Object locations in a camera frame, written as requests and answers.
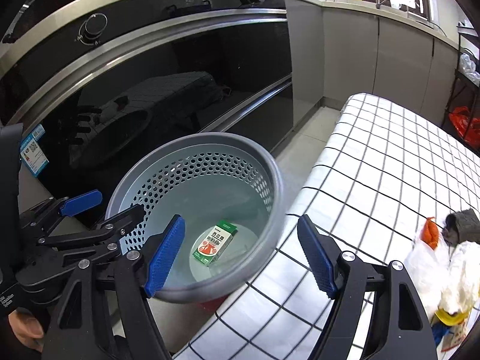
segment qr code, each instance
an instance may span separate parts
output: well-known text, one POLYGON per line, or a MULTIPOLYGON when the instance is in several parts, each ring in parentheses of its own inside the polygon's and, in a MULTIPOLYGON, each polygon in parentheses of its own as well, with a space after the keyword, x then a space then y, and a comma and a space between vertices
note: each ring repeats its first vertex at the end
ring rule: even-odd
POLYGON ((28 148, 31 150, 32 154, 38 149, 38 145, 35 141, 28 145, 28 148))
POLYGON ((215 238, 212 238, 212 237, 208 236, 207 239, 208 239, 211 243, 213 243, 213 244, 215 244, 215 245, 217 245, 217 246, 220 245, 220 241, 217 240, 217 239, 215 239, 215 238))

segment metal screw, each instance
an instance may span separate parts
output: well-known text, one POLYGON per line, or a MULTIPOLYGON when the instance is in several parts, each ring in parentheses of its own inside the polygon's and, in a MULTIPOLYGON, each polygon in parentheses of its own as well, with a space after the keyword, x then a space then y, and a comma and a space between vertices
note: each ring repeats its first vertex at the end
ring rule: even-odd
POLYGON ((396 271, 401 271, 403 269, 403 264, 400 261, 392 261, 392 268, 396 271))
POLYGON ((129 260, 136 260, 140 257, 140 252, 138 250, 131 250, 127 253, 127 258, 129 260))
POLYGON ((342 253, 342 259, 345 261, 353 261, 355 260, 355 255, 351 251, 344 251, 342 253))
POLYGON ((78 262, 78 267, 80 269, 85 269, 90 265, 90 261, 87 259, 81 259, 80 262, 78 262))

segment gray cabinet door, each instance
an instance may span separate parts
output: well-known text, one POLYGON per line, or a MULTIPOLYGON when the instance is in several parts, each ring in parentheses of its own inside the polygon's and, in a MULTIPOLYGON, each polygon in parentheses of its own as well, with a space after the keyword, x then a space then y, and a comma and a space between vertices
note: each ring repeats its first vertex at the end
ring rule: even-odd
POLYGON ((434 39, 380 17, 374 95, 419 113, 427 88, 434 39))
POLYGON ((378 49, 378 16, 346 9, 323 10, 325 81, 323 95, 345 102, 372 93, 378 49))
POLYGON ((292 57, 293 124, 323 97, 322 8, 285 0, 292 57))
POLYGON ((434 39, 433 60, 420 115, 440 126, 457 66, 457 50, 434 39))

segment crumpled white tissue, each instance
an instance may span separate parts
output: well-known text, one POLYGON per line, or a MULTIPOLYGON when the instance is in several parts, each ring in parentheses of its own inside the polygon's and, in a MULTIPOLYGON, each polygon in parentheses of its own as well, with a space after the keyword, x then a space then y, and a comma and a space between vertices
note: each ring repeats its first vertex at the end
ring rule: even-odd
POLYGON ((449 314, 470 310, 479 299, 480 245, 465 241, 455 248, 439 307, 449 314))
POLYGON ((429 320, 438 310, 448 276, 448 247, 444 245, 443 238, 441 240, 442 245, 439 240, 439 246, 433 251, 425 242, 417 239, 404 261, 429 320))

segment gray plastic basket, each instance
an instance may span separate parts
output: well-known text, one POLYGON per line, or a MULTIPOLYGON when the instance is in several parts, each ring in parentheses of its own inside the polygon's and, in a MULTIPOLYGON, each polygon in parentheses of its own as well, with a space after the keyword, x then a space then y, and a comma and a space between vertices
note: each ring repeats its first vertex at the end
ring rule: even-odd
POLYGON ((186 222, 182 247, 156 293, 168 302, 204 302, 226 295, 267 262, 283 230, 283 183, 270 153, 227 133, 195 134, 169 142, 141 159, 114 191, 105 218, 136 204, 145 220, 121 239, 122 253, 140 249, 174 214, 186 222), (191 254, 225 219, 238 233, 220 258, 205 267, 191 254))

